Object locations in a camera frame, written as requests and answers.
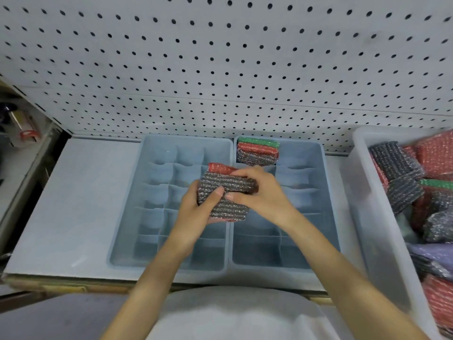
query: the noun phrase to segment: forearm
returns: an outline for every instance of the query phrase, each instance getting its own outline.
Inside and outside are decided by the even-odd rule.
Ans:
[[[170,240],[145,268],[101,340],[142,340],[159,316],[174,276],[184,259]]]
[[[427,339],[299,213],[283,229],[303,252],[356,339]]]

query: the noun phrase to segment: hand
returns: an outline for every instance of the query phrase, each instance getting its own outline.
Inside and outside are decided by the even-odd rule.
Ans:
[[[225,194],[225,199],[250,207],[280,228],[291,224],[295,217],[301,216],[286,198],[275,177],[271,173],[266,173],[262,167],[247,167],[236,170],[230,175],[255,179],[258,184],[258,193],[250,195],[228,192]]]
[[[219,219],[209,218],[209,214],[222,197],[225,191],[223,186],[216,188],[200,206],[197,204],[197,188],[198,180],[195,180],[190,184],[181,200],[178,217],[166,241],[166,243],[172,244],[173,249],[181,252],[184,257],[191,253],[193,245],[200,237],[206,224],[221,222]]]

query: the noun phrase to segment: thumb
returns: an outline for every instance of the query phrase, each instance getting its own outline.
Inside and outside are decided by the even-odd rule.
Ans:
[[[219,186],[218,188],[213,190],[212,193],[206,198],[206,200],[203,203],[201,203],[199,209],[202,212],[210,214],[214,206],[216,206],[217,203],[220,201],[220,198],[222,198],[224,191],[225,189],[223,186]]]
[[[253,208],[256,196],[250,194],[243,194],[241,192],[228,192],[225,194],[225,199],[231,200],[232,202],[235,202],[237,204],[242,204],[250,208]]]

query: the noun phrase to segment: pegboard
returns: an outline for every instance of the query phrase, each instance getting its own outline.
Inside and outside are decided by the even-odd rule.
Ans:
[[[2,0],[0,74],[80,136],[452,126],[453,0]]]

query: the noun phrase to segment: fingernail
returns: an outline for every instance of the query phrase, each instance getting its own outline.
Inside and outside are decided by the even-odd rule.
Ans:
[[[222,196],[223,193],[224,193],[224,191],[225,191],[225,189],[223,188],[223,186],[219,186],[218,188],[216,188],[216,189],[214,190],[214,193],[217,194],[217,195],[219,195],[219,196]]]

